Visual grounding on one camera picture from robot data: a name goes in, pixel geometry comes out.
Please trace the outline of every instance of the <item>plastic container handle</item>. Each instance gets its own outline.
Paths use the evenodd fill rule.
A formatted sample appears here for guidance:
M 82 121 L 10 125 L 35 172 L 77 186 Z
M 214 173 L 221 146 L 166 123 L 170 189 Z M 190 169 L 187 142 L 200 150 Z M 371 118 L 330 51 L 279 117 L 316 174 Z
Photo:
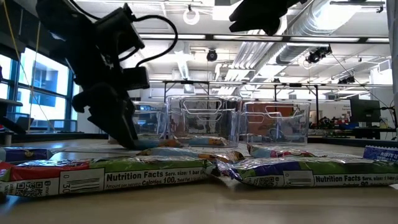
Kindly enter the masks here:
M 248 117 L 261 117 L 262 120 L 261 121 L 249 121 Z M 252 113 L 245 113 L 245 118 L 249 124 L 262 124 L 264 122 L 266 116 L 264 115 L 264 113 L 252 112 Z
M 188 109 L 188 107 L 186 106 L 186 104 L 185 104 L 185 102 L 195 102 L 195 103 L 198 103 L 198 101 L 202 101 L 202 102 L 205 102 L 205 103 L 220 103 L 220 105 L 219 105 L 219 107 L 217 108 L 217 109 L 215 109 L 214 111 L 214 113 L 213 112 L 211 112 L 211 113 L 209 113 L 209 112 L 193 112 L 193 109 Z M 223 105 L 223 102 L 221 102 L 221 100 L 199 100 L 199 99 L 197 99 L 197 100 L 194 100 L 194 99 L 184 99 L 183 101 L 182 101 L 182 105 L 184 106 L 184 108 L 185 108 L 185 110 L 187 111 L 187 113 L 188 114 L 190 114 L 190 115 L 215 115 L 215 114 L 217 114 L 218 112 L 219 112 L 219 110 L 221 109 L 221 107 L 222 107 L 222 105 Z
M 266 106 L 266 113 L 269 115 L 270 118 L 295 118 L 296 117 L 296 113 L 297 110 L 294 111 L 294 114 L 292 116 L 271 116 L 271 114 L 273 113 L 280 113 L 280 112 L 268 112 L 267 108 L 295 108 L 295 106 L 279 106 L 279 105 L 275 105 L 275 106 Z

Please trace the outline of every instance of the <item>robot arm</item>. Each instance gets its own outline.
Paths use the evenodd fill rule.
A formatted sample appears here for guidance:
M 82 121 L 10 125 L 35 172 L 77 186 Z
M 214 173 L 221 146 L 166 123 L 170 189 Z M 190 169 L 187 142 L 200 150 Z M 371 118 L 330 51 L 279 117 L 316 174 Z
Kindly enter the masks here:
M 73 97 L 73 108 L 84 113 L 88 106 L 89 121 L 120 145 L 134 149 L 137 134 L 132 116 L 135 107 L 127 91 L 149 88 L 146 68 L 139 65 L 173 49 L 178 39 L 175 26 L 160 16 L 136 18 L 127 4 L 96 22 L 91 22 L 67 0 L 38 0 L 36 11 L 43 26 L 54 38 L 62 40 L 61 47 L 52 52 L 53 56 L 65 59 L 75 74 L 75 83 L 83 89 Z M 129 54 L 132 56 L 145 47 L 132 23 L 152 18 L 172 26 L 176 33 L 174 43 L 165 52 L 141 61 L 135 68 L 122 69 L 120 60 L 127 57 L 119 59 L 119 54 L 134 49 Z
M 229 29 L 231 32 L 241 32 L 262 29 L 267 35 L 274 35 L 280 26 L 282 16 L 288 8 L 308 0 L 244 0 L 230 15 L 229 20 L 234 22 Z

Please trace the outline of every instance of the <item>qr code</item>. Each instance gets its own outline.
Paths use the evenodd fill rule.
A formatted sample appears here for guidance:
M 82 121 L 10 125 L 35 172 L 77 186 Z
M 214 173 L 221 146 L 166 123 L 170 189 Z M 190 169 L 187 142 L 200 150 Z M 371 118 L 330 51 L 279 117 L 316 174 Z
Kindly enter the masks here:
M 263 187 L 273 187 L 275 186 L 275 180 L 279 181 L 279 177 L 263 177 L 258 179 L 258 186 L 263 186 Z
M 15 195 L 22 197 L 41 197 L 43 196 L 43 182 L 18 183 Z

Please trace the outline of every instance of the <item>snack bar wrapper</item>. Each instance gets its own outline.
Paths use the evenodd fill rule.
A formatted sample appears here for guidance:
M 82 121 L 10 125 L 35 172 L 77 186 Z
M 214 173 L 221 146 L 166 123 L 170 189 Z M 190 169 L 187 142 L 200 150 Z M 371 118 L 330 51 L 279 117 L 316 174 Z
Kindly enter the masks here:
M 316 157 L 308 151 L 293 149 L 289 146 L 261 146 L 248 144 L 248 151 L 254 158 Z
M 228 146 L 228 141 L 222 137 L 211 136 L 190 136 L 185 138 L 178 138 L 181 143 L 188 144 L 189 146 Z
M 0 163 L 0 194 L 43 197 L 203 180 L 214 165 L 192 157 L 114 157 Z
M 368 159 L 287 157 L 217 162 L 220 172 L 242 183 L 278 187 L 367 187 L 398 184 L 398 164 Z
M 366 146 L 363 157 L 365 159 L 398 162 L 398 148 Z
M 329 158 L 362 158 L 350 154 L 323 151 L 319 149 L 306 150 L 305 146 L 262 146 L 247 144 L 249 154 L 254 158 L 280 157 L 329 157 Z
M 21 164 L 26 161 L 50 159 L 54 155 L 50 149 L 32 147 L 0 147 L 0 161 Z
M 175 139 L 139 139 L 134 141 L 135 150 L 152 149 L 155 147 L 183 147 L 180 142 Z
M 240 152 L 203 152 L 193 149 L 178 149 L 172 147 L 157 147 L 153 149 L 146 149 L 137 154 L 138 156 L 190 156 L 194 158 L 207 159 L 215 163 L 217 160 L 235 163 L 244 159 Z

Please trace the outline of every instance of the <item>table surface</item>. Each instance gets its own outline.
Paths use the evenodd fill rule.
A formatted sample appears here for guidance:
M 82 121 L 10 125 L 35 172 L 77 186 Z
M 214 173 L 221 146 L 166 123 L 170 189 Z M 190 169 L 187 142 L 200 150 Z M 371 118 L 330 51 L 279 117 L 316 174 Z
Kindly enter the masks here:
M 104 140 L 18 144 L 63 150 L 61 158 L 132 154 Z M 361 156 L 362 148 L 309 144 Z M 397 223 L 398 187 L 264 190 L 235 180 L 50 198 L 8 197 L 1 223 Z

